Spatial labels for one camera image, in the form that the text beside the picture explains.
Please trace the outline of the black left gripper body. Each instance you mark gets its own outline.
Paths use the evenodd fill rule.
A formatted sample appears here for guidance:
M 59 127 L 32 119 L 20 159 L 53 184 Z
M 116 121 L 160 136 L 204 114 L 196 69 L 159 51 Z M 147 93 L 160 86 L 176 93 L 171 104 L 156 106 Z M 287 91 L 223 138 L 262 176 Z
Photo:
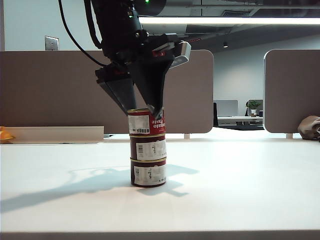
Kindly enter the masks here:
M 176 35 L 150 36 L 144 29 L 101 32 L 101 49 L 111 63 L 100 69 L 107 73 L 166 73 L 174 61 Z

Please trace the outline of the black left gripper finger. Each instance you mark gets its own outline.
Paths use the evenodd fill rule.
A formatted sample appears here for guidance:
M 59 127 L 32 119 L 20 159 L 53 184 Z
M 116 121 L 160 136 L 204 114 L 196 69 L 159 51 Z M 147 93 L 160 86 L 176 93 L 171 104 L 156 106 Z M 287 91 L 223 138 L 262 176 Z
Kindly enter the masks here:
M 97 84 L 113 99 L 126 116 L 128 110 L 137 108 L 134 82 L 127 71 L 120 70 L 114 64 L 108 64 L 97 69 L 95 76 Z
M 131 76 L 152 116 L 163 116 L 163 93 L 166 73 L 173 63 L 172 50 L 152 52 L 136 56 L 131 64 Z

